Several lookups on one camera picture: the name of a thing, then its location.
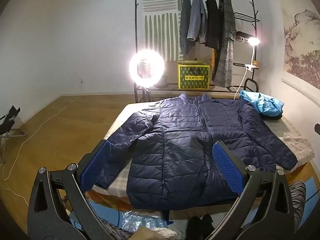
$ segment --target bed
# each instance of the bed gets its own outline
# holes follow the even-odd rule
[[[105,136],[105,139],[108,139],[133,113],[153,104],[154,102],[127,105],[123,109],[121,114],[119,114],[115,122],[112,124],[111,128]],[[285,117],[282,117],[281,120],[265,121],[265,123],[270,128],[270,130],[278,138],[280,138],[297,157],[298,163],[291,171],[286,171],[287,173],[294,171],[295,169],[311,161],[315,157],[315,153],[309,141],[303,138],[302,135]],[[110,197],[112,197],[113,202],[116,202],[116,199],[119,198],[129,204],[126,189],[130,166],[131,161],[129,161],[129,163],[120,172],[118,177],[108,189],[103,189],[94,185],[92,190],[98,193],[100,197],[108,196],[108,201],[110,200]]]

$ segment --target wooden floor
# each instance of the wooden floor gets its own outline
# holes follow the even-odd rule
[[[79,162],[83,155],[91,152],[105,136],[122,109],[131,103],[134,103],[133,95],[70,96],[57,99],[21,127],[30,136],[48,118],[66,107],[23,145],[9,179],[3,181],[0,178],[0,183],[29,202],[33,182],[40,167],[60,170],[70,163]],[[28,137],[8,140],[4,155],[6,164],[0,168],[0,176],[4,170],[4,178],[8,177],[18,150],[26,139]],[[306,181],[312,176],[316,178],[312,166],[308,163],[291,175],[290,181]],[[27,232],[28,206],[25,201],[1,186],[0,197],[17,224]]]

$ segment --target yellow label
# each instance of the yellow label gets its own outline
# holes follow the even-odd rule
[[[185,76],[185,80],[204,80],[204,76]]]

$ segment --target green box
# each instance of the green box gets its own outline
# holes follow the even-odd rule
[[[209,89],[209,65],[178,64],[179,89]]]

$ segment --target silver screw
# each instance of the silver screw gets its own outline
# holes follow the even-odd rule
[[[284,175],[284,171],[281,170],[281,169],[277,170],[277,172],[278,172],[279,175]]]
[[[251,172],[254,172],[254,171],[257,170],[257,168],[255,166],[253,166],[253,165],[249,165],[249,166],[247,166],[247,170],[251,171]]]
[[[45,172],[45,167],[41,167],[38,171],[40,174],[44,173]]]
[[[76,169],[76,167],[77,167],[77,165],[74,164],[74,163],[72,163],[72,164],[70,164],[70,165],[68,166],[68,170],[69,170],[69,171],[74,171],[74,170]]]

